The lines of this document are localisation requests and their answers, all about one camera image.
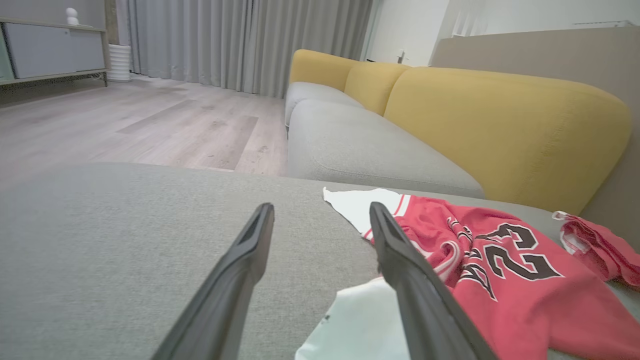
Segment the grey pleated curtain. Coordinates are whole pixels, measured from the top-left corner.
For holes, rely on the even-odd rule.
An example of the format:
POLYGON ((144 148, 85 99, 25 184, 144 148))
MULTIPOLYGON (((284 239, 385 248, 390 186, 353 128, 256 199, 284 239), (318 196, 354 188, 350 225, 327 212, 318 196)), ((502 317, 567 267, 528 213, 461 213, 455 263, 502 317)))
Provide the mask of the grey pleated curtain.
POLYGON ((121 0, 131 71, 283 98, 298 50, 361 59, 375 0, 121 0))

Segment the large grey sofa seat cushion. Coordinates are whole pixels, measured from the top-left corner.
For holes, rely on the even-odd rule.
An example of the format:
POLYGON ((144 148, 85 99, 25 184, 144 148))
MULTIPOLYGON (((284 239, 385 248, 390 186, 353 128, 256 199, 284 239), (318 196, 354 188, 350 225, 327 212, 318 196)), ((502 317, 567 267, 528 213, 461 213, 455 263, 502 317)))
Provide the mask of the large grey sofa seat cushion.
POLYGON ((286 175, 466 198, 484 198, 480 183, 453 161, 372 111, 303 100, 287 133, 286 175))

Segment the small grey sofa seat cushion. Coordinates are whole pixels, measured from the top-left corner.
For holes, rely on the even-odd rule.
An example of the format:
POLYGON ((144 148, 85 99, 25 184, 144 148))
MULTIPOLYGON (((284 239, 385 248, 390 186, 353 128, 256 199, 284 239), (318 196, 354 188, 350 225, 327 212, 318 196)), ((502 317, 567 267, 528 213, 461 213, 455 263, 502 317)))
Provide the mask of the small grey sofa seat cushion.
POLYGON ((290 127, 291 115, 297 104, 304 100, 319 100, 348 105, 363 109, 364 106, 359 101, 345 94, 340 89, 332 88, 327 85, 316 84, 311 82, 293 82, 288 87, 285 95, 285 127, 290 127))

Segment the red basketball jersey number 23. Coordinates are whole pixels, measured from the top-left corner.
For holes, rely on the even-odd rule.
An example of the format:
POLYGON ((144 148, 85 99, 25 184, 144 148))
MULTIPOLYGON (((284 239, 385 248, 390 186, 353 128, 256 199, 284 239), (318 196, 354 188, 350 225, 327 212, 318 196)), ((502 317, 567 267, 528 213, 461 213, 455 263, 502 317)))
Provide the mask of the red basketball jersey number 23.
POLYGON ((640 360, 640 315, 561 244, 515 215, 388 189, 323 198, 370 243, 382 203, 500 360, 640 360))

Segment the white ribbed cylinder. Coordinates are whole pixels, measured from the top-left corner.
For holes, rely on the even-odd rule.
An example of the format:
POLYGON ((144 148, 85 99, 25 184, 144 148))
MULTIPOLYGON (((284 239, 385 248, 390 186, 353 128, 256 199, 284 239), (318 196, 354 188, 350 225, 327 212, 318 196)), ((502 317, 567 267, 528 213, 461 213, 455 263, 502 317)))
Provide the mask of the white ribbed cylinder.
POLYGON ((128 45, 109 44, 110 70, 107 71, 108 82, 127 83, 131 81, 131 47, 128 45))

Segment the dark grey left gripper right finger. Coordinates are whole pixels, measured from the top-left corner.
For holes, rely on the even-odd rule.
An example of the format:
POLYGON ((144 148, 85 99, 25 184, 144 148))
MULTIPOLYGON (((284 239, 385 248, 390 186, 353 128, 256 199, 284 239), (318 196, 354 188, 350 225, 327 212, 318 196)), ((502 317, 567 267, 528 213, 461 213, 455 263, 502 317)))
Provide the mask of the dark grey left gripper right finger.
POLYGON ((381 202, 369 208, 379 269, 397 294, 411 360, 498 360, 381 202))

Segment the red shorts with white trim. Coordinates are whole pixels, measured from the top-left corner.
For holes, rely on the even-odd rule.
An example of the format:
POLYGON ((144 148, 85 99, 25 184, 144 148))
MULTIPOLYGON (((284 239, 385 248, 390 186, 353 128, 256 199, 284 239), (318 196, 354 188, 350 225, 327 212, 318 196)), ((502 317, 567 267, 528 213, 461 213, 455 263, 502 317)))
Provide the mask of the red shorts with white trim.
POLYGON ((640 254, 611 230, 562 210, 551 215, 562 222, 560 243, 567 253, 602 281, 617 281, 640 292, 640 254))

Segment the large yellow sofa back cushion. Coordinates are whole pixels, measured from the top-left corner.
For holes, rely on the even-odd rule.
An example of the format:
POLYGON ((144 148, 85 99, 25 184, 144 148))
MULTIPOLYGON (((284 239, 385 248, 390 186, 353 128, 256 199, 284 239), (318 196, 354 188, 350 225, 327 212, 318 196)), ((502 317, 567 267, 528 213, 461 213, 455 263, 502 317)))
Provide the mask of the large yellow sofa back cushion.
POLYGON ((384 118, 470 174, 487 199, 575 215, 632 131, 629 108, 591 85, 439 67, 405 71, 384 118))

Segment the white slatted rack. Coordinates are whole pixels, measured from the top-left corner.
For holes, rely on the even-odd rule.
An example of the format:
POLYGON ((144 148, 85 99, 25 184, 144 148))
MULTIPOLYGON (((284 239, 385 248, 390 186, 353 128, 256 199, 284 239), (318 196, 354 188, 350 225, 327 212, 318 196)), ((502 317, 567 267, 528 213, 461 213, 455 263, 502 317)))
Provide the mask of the white slatted rack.
POLYGON ((457 14, 452 37, 470 37, 475 36, 480 24, 480 13, 473 9, 464 9, 457 14))

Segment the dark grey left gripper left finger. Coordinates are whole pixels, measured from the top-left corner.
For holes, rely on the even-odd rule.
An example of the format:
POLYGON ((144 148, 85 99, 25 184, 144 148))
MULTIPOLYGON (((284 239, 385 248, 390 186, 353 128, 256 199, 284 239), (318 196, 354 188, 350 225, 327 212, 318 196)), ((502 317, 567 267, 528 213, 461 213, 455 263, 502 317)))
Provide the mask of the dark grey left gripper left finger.
POLYGON ((269 257, 275 210, 261 203, 150 360, 237 360, 254 287, 269 257))

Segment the grey cabinet with wooden frame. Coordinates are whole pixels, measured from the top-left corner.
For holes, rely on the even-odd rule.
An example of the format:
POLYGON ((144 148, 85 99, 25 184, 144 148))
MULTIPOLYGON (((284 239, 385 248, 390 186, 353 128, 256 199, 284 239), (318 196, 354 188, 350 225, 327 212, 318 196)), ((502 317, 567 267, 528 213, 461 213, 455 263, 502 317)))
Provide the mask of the grey cabinet with wooden frame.
POLYGON ((0 17, 0 85, 97 76, 108 86, 106 30, 0 17))

